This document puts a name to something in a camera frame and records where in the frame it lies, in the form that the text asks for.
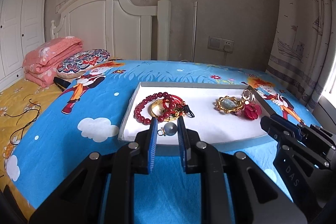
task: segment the decorative pillow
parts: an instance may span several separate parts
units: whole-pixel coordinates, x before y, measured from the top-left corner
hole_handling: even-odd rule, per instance
[[[57,74],[63,79],[79,77],[95,65],[106,62],[109,57],[110,53],[104,49],[78,52],[58,65]]]

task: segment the curtain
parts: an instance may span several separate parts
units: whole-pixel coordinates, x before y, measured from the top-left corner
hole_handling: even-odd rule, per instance
[[[278,25],[266,72],[312,112],[336,52],[335,0],[280,0]]]

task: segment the cartoon boy print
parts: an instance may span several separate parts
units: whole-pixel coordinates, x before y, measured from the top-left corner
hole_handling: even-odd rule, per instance
[[[294,119],[296,119],[300,124],[304,125],[305,122],[296,114],[294,111],[294,106],[289,102],[287,98],[280,95],[274,90],[274,84],[271,82],[264,81],[258,77],[248,77],[247,84],[253,87],[257,93],[261,96],[261,98],[265,100],[271,100],[272,103],[276,104],[282,110],[282,116],[288,120],[288,114],[291,115]],[[257,90],[257,88],[261,88],[269,95],[266,95],[263,91]]]
[[[73,91],[73,95],[68,101],[67,105],[62,109],[62,113],[70,114],[75,103],[80,101],[81,96],[89,89],[93,89],[98,86],[102,81],[105,80],[105,73],[110,70],[112,67],[120,67],[125,63],[116,63],[110,61],[107,63],[99,64],[95,66],[88,75],[81,75],[76,79],[76,84],[63,91],[60,96],[70,91]],[[112,73],[124,73],[125,70],[116,70]]]

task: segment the screw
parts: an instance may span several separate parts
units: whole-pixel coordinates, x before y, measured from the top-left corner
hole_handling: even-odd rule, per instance
[[[196,143],[196,146],[200,149],[204,149],[207,147],[207,144],[205,142],[199,141]]]
[[[97,160],[99,158],[99,153],[98,152],[92,152],[89,155],[89,158],[92,159],[92,160]]]
[[[244,159],[246,159],[246,154],[244,152],[238,151],[236,153],[236,157],[240,160],[244,160]]]
[[[139,147],[139,144],[137,142],[132,142],[128,144],[128,147],[130,149],[137,149]]]

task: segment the white wardrobe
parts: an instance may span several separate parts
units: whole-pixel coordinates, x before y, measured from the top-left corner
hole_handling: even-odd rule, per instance
[[[0,91],[23,77],[24,56],[44,42],[44,0],[0,0]]]

